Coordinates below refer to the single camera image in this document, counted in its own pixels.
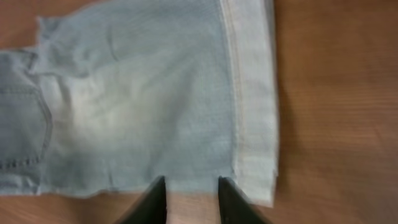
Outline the light blue denim shorts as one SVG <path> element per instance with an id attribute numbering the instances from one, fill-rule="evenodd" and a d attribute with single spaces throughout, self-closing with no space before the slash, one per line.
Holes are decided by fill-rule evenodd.
<path id="1" fill-rule="evenodd" d="M 1 193 L 181 192 L 229 177 L 272 206 L 274 3 L 105 1 L 1 51 Z"/>

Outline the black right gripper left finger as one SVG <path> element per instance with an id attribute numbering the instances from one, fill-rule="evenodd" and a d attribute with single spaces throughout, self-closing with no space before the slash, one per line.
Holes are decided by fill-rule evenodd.
<path id="1" fill-rule="evenodd" d="M 117 224 L 166 224 L 167 191 L 165 177 L 158 177 L 147 192 L 126 212 Z"/>

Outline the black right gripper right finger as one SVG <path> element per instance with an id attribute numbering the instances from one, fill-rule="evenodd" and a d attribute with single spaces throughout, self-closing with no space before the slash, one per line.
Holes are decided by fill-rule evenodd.
<path id="1" fill-rule="evenodd" d="M 252 208 L 229 178 L 218 178 L 218 203 L 221 224 L 272 223 Z"/>

